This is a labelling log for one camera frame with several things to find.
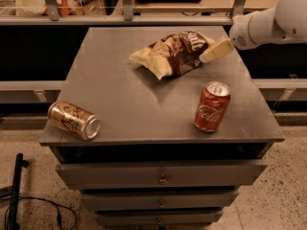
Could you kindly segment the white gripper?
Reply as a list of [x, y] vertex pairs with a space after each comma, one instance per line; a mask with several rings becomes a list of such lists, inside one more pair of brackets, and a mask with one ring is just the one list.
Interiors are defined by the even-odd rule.
[[256, 48], [256, 14], [257, 11], [245, 15], [234, 16], [233, 25], [229, 31], [229, 37], [231, 40], [229, 38], [222, 38], [210, 45], [200, 55], [200, 61], [207, 63], [209, 61], [225, 57], [233, 52], [234, 46], [240, 50]]

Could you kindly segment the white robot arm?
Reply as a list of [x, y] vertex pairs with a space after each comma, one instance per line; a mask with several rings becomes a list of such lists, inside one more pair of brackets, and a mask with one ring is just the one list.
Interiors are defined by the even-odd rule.
[[203, 63], [224, 57], [234, 48], [307, 42], [307, 0], [279, 0], [273, 8], [233, 17], [229, 38], [215, 42], [200, 55]]

